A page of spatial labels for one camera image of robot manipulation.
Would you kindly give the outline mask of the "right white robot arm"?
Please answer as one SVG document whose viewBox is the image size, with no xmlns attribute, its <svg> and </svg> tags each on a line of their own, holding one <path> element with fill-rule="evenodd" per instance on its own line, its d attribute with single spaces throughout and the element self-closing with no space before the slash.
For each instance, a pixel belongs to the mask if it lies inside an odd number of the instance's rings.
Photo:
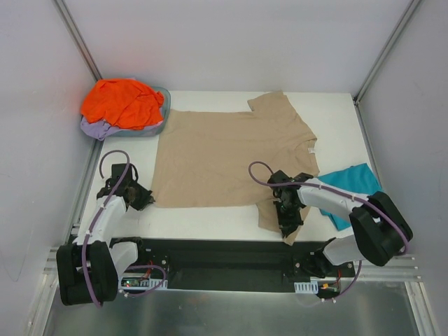
<svg viewBox="0 0 448 336">
<path fill-rule="evenodd" d="M 366 260 L 382 267 L 407 252 L 414 233 L 393 200 L 382 191 L 371 195 L 349 192 L 301 173 L 279 170 L 267 185 L 276 198 L 279 227 L 286 234 L 303 224 L 300 210 L 315 207 L 350 223 L 352 234 L 327 241 L 317 252 L 316 271 L 331 276 L 340 265 Z"/>
</svg>

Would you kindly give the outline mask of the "beige t shirt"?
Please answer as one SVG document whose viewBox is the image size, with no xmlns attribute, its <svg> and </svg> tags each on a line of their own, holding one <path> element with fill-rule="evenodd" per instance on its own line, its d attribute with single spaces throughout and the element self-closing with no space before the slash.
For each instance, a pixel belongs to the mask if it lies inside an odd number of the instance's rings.
<svg viewBox="0 0 448 336">
<path fill-rule="evenodd" d="M 257 184 L 248 169 L 263 161 L 287 176 L 317 176 L 317 137 L 282 92 L 263 94 L 248 105 L 243 112 L 170 112 L 151 186 L 159 207 L 256 205 L 259 227 L 281 231 L 272 191 Z"/>
</svg>

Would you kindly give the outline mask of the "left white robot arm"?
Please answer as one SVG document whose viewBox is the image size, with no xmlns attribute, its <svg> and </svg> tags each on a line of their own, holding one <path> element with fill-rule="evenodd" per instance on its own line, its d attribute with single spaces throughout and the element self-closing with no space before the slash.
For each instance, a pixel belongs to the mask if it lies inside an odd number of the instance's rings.
<svg viewBox="0 0 448 336">
<path fill-rule="evenodd" d="M 154 203 L 152 192 L 138 183 L 133 164 L 113 164 L 111 177 L 97 193 L 97 208 L 88 227 L 56 253 L 59 294 L 66 306 L 115 300 L 119 277 L 129 268 L 143 271 L 149 257 L 140 237 L 113 240 L 127 210 L 144 210 Z"/>
</svg>

